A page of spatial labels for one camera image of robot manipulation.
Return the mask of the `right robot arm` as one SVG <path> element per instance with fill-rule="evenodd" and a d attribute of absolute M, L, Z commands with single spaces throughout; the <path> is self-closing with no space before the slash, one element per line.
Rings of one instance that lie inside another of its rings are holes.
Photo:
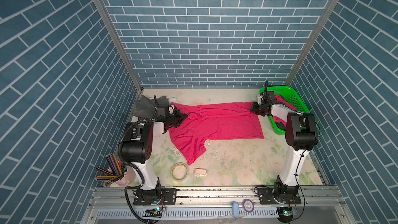
<path fill-rule="evenodd" d="M 273 91 L 264 90 L 254 102 L 252 113 L 277 118 L 285 124 L 285 139 L 290 146 L 282 173 L 274 183 L 273 196 L 278 202 L 287 201 L 299 192 L 299 175 L 306 156 L 318 143 L 319 135 L 314 115 L 298 111 Z"/>

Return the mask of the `green plastic basket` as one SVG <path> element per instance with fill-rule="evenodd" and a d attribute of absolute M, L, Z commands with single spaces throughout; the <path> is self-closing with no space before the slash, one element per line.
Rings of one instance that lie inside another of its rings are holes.
<path fill-rule="evenodd" d="M 263 89 L 261 89 L 259 91 L 259 95 L 260 93 L 263 93 L 264 91 L 274 91 L 275 96 L 276 95 L 280 95 L 284 98 L 285 101 L 287 101 L 288 103 L 290 103 L 291 105 L 293 105 L 296 110 L 294 110 L 294 112 L 292 113 L 297 113 L 297 114 L 301 114 L 301 113 L 308 113 L 309 110 L 307 108 L 307 106 L 304 104 L 303 100 L 300 98 L 300 96 L 297 94 L 297 92 L 288 86 L 273 86 L 273 87 L 268 87 L 265 86 Z M 268 116 L 269 121 L 271 123 L 271 126 L 274 130 L 274 132 L 278 135 L 284 135 L 285 129 L 280 129 L 279 125 L 273 120 L 273 116 Z"/>

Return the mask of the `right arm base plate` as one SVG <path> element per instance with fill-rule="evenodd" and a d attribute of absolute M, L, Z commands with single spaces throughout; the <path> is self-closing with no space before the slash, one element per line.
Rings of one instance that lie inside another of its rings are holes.
<path fill-rule="evenodd" d="M 254 193 L 258 195 L 260 204 L 262 205 L 267 205 L 267 204 L 298 205 L 302 203 L 300 195 L 297 192 L 295 194 L 280 193 L 278 196 L 275 196 L 274 188 L 256 187 L 254 189 Z"/>

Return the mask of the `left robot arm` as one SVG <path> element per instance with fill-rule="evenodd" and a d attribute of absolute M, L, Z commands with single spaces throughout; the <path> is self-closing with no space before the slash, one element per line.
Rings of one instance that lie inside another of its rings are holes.
<path fill-rule="evenodd" d="M 149 119 L 140 118 L 137 122 L 126 124 L 123 136 L 118 144 L 118 157 L 125 165 L 134 169 L 140 178 L 140 185 L 134 187 L 144 196 L 161 196 L 161 184 L 149 161 L 152 154 L 153 138 L 164 134 L 169 128 L 179 127 L 187 114 L 171 106 L 163 110 L 155 109 Z"/>

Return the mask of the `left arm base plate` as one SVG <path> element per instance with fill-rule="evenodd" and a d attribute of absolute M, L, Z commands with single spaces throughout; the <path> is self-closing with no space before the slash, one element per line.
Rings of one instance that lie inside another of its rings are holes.
<path fill-rule="evenodd" d="M 158 188 L 153 190 L 138 189 L 134 192 L 134 205 L 175 205 L 177 189 Z"/>

